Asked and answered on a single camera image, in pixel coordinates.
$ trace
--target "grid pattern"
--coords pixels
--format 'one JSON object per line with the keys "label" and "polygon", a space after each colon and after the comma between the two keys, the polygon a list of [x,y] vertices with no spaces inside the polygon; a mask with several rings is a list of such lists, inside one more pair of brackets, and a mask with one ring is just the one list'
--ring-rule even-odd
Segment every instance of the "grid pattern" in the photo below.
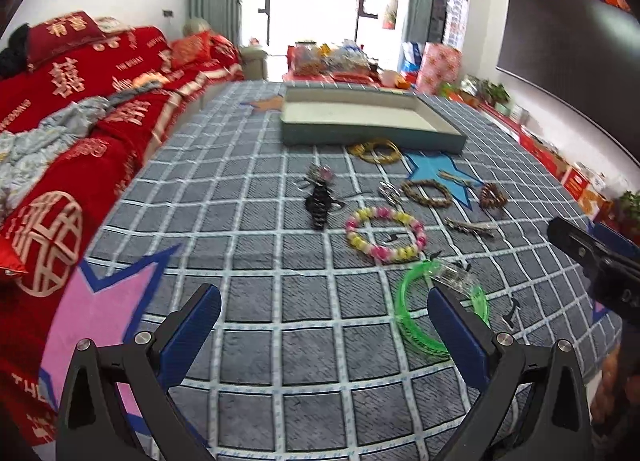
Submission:
{"label": "grid pattern", "polygon": [[[289,84],[289,87],[350,85]],[[380,181],[399,184],[410,165],[367,164],[340,147],[280,142],[279,112],[246,102],[283,94],[283,84],[233,83],[161,148],[132,182],[86,253],[98,276],[180,243],[143,317],[153,330],[202,282],[219,287],[219,321],[172,397],[219,459],[429,459],[446,443],[477,397],[450,361],[428,358],[401,338],[393,296],[407,264],[381,265],[348,248],[342,226],[355,209],[382,205]],[[461,104],[421,97],[468,134],[455,157],[460,170],[495,181],[510,203],[490,219],[454,203],[433,210],[404,200],[426,226],[427,253],[472,264],[488,295],[494,331],[523,343],[574,343],[586,378],[620,330],[615,316],[591,324],[582,270],[545,239],[556,215],[586,218],[532,156]],[[310,162],[335,173],[337,197],[365,192],[310,230],[307,195],[294,184]],[[494,220],[483,240],[449,231],[446,216]],[[363,227],[382,242],[403,228]],[[521,304],[513,331],[501,319]],[[424,293],[410,310],[433,331]],[[514,399],[505,434],[524,403]],[[156,459],[157,447],[150,451]]]}

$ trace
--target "green bangle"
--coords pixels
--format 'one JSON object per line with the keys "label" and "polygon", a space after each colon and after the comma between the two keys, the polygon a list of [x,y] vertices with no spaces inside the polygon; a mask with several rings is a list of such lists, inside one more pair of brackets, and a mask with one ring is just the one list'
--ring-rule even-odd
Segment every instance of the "green bangle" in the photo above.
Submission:
{"label": "green bangle", "polygon": [[[404,275],[396,293],[396,320],[402,335],[421,352],[435,357],[448,358],[449,352],[444,344],[439,340],[430,338],[427,333],[420,329],[412,320],[406,308],[406,294],[409,285],[421,277],[430,278],[432,275],[437,274],[441,267],[442,263],[440,261],[424,261],[416,264]],[[489,306],[482,287],[479,284],[473,285],[468,289],[468,296],[474,307],[474,313],[489,326]]]}

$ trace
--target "orange star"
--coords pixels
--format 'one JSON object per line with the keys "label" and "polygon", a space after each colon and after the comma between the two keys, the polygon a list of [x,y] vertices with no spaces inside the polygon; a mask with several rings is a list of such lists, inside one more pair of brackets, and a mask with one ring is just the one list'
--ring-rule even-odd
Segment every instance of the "orange star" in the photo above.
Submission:
{"label": "orange star", "polygon": [[282,111],[284,97],[280,95],[265,98],[264,100],[256,100],[255,102],[247,102],[254,108],[254,113],[265,113],[267,111]]}

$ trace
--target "television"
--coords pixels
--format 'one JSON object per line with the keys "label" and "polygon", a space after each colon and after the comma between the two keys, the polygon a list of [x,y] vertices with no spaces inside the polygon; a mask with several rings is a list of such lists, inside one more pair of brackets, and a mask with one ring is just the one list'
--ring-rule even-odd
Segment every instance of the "television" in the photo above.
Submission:
{"label": "television", "polygon": [[640,23],[599,0],[509,0],[497,69],[554,96],[640,165]]}

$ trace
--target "red blanket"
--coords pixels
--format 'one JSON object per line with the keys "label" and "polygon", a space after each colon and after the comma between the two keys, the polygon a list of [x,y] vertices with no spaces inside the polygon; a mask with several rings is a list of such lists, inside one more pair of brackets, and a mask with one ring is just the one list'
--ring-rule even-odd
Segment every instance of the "red blanket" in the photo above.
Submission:
{"label": "red blanket", "polygon": [[[157,28],[137,28],[2,81],[0,128],[30,130],[70,101],[127,88],[143,72],[161,70],[167,48]],[[226,68],[212,60],[168,77],[163,89],[121,104],[60,155],[0,229],[28,271],[0,286],[0,396],[31,444],[55,437],[55,413],[37,387],[38,371],[74,267],[188,102],[214,82],[242,80],[242,71],[239,62]]]}

